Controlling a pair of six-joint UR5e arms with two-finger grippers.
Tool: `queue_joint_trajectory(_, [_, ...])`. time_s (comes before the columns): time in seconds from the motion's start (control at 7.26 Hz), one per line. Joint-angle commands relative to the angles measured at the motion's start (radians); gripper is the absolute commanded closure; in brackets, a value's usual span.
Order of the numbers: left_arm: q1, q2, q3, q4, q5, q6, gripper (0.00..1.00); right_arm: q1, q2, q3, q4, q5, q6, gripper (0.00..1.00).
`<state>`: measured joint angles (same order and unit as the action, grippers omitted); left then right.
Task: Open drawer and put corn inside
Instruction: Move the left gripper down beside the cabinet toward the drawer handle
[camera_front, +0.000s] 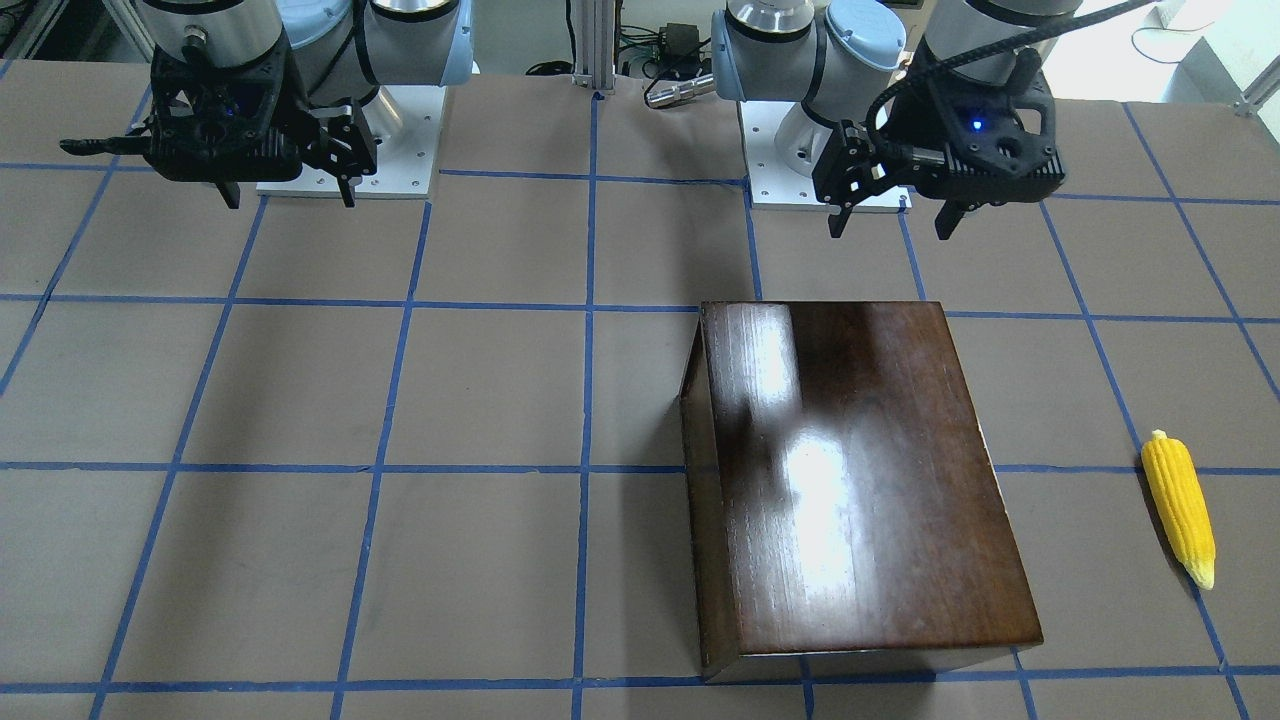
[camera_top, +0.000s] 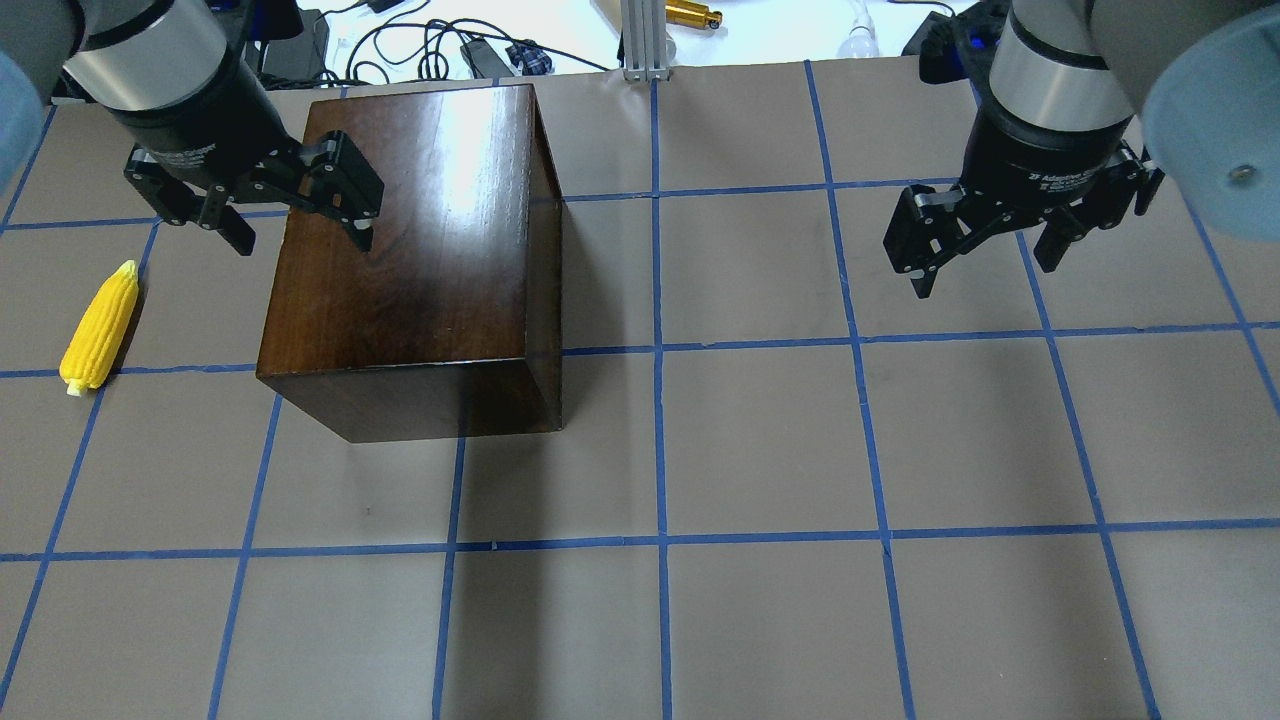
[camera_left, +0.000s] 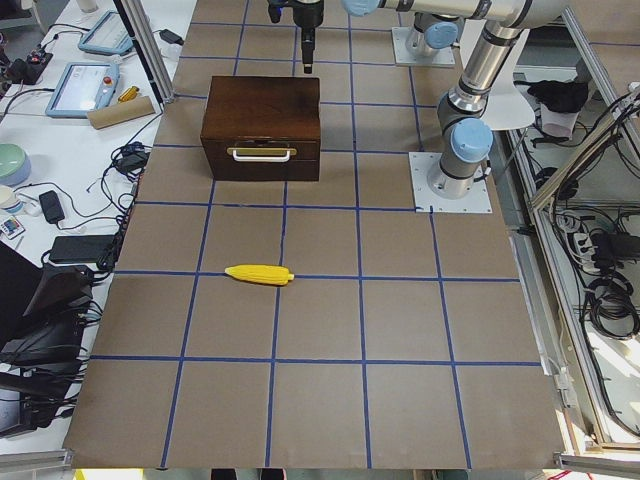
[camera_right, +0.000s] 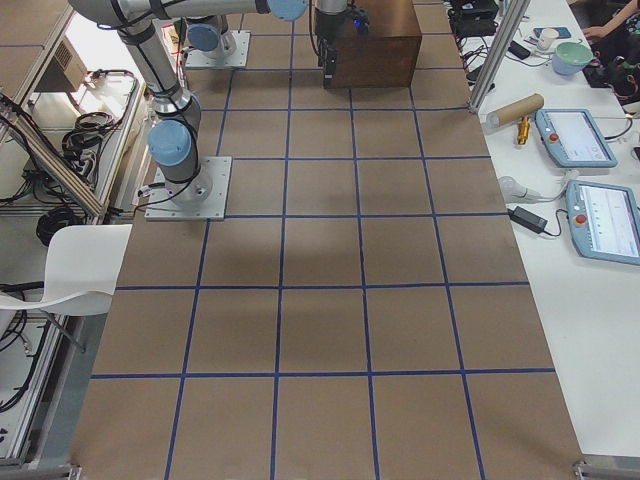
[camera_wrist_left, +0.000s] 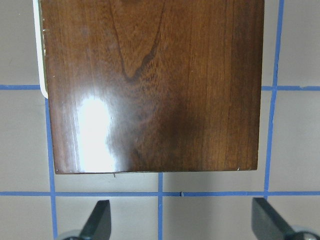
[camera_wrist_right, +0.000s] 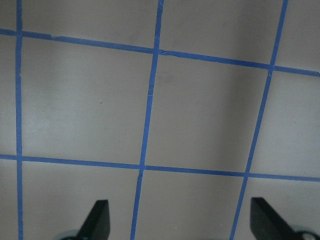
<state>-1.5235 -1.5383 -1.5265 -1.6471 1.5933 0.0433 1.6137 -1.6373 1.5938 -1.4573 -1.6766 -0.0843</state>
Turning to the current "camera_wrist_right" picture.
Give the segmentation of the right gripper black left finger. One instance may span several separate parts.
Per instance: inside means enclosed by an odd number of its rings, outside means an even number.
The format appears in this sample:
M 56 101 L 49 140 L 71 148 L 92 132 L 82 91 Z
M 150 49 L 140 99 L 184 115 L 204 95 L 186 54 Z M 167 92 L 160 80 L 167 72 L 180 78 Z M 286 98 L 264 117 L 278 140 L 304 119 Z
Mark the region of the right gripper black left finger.
M 78 239 L 107 240 L 110 232 L 109 201 L 97 200 L 78 232 Z

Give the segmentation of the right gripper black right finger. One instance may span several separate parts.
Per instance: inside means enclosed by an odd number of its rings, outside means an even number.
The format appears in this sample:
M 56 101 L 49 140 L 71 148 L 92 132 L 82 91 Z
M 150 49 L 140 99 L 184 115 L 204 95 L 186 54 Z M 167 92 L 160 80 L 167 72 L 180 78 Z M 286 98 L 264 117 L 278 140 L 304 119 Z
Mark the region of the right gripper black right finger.
M 296 232 L 262 197 L 250 200 L 250 230 L 256 240 L 294 240 Z

